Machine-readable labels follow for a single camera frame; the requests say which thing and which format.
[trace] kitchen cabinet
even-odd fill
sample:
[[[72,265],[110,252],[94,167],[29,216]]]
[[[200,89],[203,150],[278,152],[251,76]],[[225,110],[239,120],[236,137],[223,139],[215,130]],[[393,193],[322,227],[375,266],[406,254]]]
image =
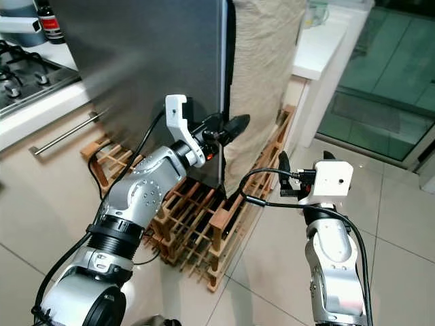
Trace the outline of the kitchen cabinet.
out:
[[[299,142],[303,125],[308,118],[309,110],[304,108],[307,108],[306,99],[311,84],[312,81],[310,79],[293,75],[285,91],[283,107],[290,105],[295,108],[292,124],[287,135],[287,141],[284,145],[284,149],[288,153],[291,153]]]
[[[0,153],[0,243],[41,273],[94,218],[99,195],[80,149],[104,133],[91,123],[38,159],[29,148],[87,120],[91,110],[85,105]]]

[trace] black wire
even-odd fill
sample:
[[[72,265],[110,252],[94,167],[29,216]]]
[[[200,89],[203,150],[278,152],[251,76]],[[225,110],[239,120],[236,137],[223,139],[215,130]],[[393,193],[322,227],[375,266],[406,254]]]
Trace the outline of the black wire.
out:
[[[147,236],[149,238],[152,237],[152,234],[144,234],[143,236]],[[145,265],[150,263],[151,261],[155,260],[158,256],[160,255],[160,249],[157,249],[157,254],[155,254],[155,256],[153,256],[153,258],[151,258],[150,260],[144,261],[143,263],[133,263],[133,265],[135,266],[139,266],[139,265]]]
[[[107,147],[107,146],[109,146],[109,145],[111,145],[111,142],[109,142],[109,143],[107,143],[106,145],[104,145],[104,146],[100,146],[94,153],[92,153],[92,155],[91,155],[91,157],[89,158],[89,160],[88,160],[88,170],[89,170],[89,173],[90,173],[90,175],[92,175],[92,178],[95,180],[95,183],[97,184],[97,187],[98,187],[98,192],[99,192],[99,195],[100,195],[100,200],[103,200],[103,190],[101,189],[101,185],[100,185],[100,182],[99,182],[99,180],[97,179],[97,176],[95,175],[95,173],[94,173],[94,171],[92,170],[92,168],[91,168],[91,163],[92,163],[92,161],[93,160],[95,160],[96,158],[97,158],[97,154],[103,149],[103,148],[105,148],[105,147]]]
[[[109,194],[110,190],[112,189],[112,187],[115,185],[115,183],[117,183],[119,180],[121,180],[124,175],[127,173],[127,171],[130,169],[130,167],[132,166],[133,162],[135,161],[135,158],[139,155],[139,153],[141,152],[141,150],[143,149],[143,146],[145,145],[146,141],[148,140],[148,138],[151,135],[151,132],[153,131],[153,129],[156,127],[158,121],[160,120],[160,118],[164,116],[164,110],[162,110],[152,121],[150,127],[148,128],[147,132],[145,133],[145,135],[142,138],[142,141],[140,142],[140,144],[136,147],[135,152],[133,153],[133,155],[130,157],[130,160],[128,161],[127,165],[124,167],[124,169],[121,171],[121,173],[118,175],[118,177],[115,179],[115,181],[111,184],[110,188],[107,190],[106,194],[103,197],[103,200],[100,202],[100,205],[98,207],[97,213],[95,215],[94,221],[92,222],[92,224],[95,224],[98,220],[99,217],[101,216],[101,212],[103,211],[103,207],[104,207],[104,201],[107,198],[107,195]],[[75,253],[88,239],[90,238],[90,233],[86,232],[83,237],[78,240],[50,269],[50,271],[46,274],[46,276],[44,277],[44,279],[42,280],[41,285],[39,286],[36,298],[35,298],[35,305],[34,307],[32,307],[32,314],[35,316],[34,318],[34,324],[36,324],[36,317],[38,317],[39,319],[41,317],[44,316],[44,313],[42,312],[41,309],[41,303],[42,303],[42,298],[44,297],[44,293],[46,291],[46,288],[48,286],[48,283],[50,282],[50,280],[52,279],[54,273],[66,262],[66,260],[68,258],[71,257],[71,255],[73,253]]]
[[[155,255],[153,256],[153,258],[151,258],[150,260],[144,261],[144,262],[142,262],[142,263],[133,263],[133,264],[134,264],[135,266],[148,264],[148,263],[150,263],[151,261],[155,260],[159,255],[160,255],[160,249],[157,250],[157,254],[155,254]]]
[[[256,173],[263,173],[263,172],[270,172],[270,173],[277,173],[280,175],[285,175],[294,179],[297,179],[299,177],[298,173],[291,173],[284,170],[279,170],[277,168],[257,168],[254,170],[249,171],[240,181],[239,184],[239,191],[240,195],[246,199],[248,202],[252,202],[254,204],[258,204],[260,206],[271,206],[271,207],[282,207],[282,208],[290,208],[290,209],[309,209],[312,211],[318,211],[325,214],[328,214],[329,216],[332,216],[332,218],[339,219],[345,223],[347,223],[352,231],[355,233],[355,236],[358,241],[358,245],[360,246],[361,251],[361,260],[362,260],[362,278],[363,278],[363,286],[364,286],[364,304],[366,306],[366,316],[367,316],[367,325],[373,326],[373,320],[372,320],[372,304],[371,304],[371,298],[370,298],[370,286],[368,284],[368,264],[367,264],[367,253],[366,253],[366,247],[364,246],[364,241],[362,239],[362,236],[360,234],[360,231],[357,229],[356,225],[353,224],[353,222],[348,219],[346,216],[336,212],[331,211],[330,209],[325,209],[323,207],[318,206],[312,206],[312,205],[301,205],[301,204],[281,204],[278,202],[268,202],[265,201],[259,197],[254,197],[247,195],[243,188],[245,187],[245,184],[249,177],[251,175],[254,175]]]

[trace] glass sliding door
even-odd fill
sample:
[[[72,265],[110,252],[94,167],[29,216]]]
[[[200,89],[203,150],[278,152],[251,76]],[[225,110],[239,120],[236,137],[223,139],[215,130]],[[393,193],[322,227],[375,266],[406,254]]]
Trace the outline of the glass sliding door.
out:
[[[374,7],[318,138],[410,168],[434,125],[435,19]]]

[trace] metal handle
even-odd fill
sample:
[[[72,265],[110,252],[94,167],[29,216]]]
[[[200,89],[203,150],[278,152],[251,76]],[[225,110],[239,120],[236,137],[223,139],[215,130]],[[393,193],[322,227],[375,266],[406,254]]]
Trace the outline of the metal handle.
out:
[[[33,154],[33,156],[38,156],[40,153],[46,151],[51,146],[57,144],[59,141],[62,141],[63,139],[67,138],[68,136],[70,136],[71,134],[76,132],[77,130],[82,129],[83,127],[87,126],[91,122],[98,120],[98,118],[99,118],[98,114],[91,113],[91,115],[92,115],[91,118],[87,119],[86,121],[82,122],[81,124],[72,128],[71,130],[68,130],[65,134],[60,135],[59,137],[57,137],[53,141],[50,141],[49,143],[45,144],[43,147],[38,148],[36,146],[32,146],[29,148],[29,151]]]

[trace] refrigerator door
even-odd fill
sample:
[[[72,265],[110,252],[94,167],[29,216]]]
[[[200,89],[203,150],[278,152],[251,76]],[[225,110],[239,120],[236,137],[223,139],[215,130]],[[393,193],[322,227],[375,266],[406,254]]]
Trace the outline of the refrigerator door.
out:
[[[168,94],[192,98],[195,122],[228,115],[226,0],[56,0],[52,7],[113,141],[134,149]],[[162,119],[143,153],[171,143]],[[222,154],[191,176],[217,187]]]

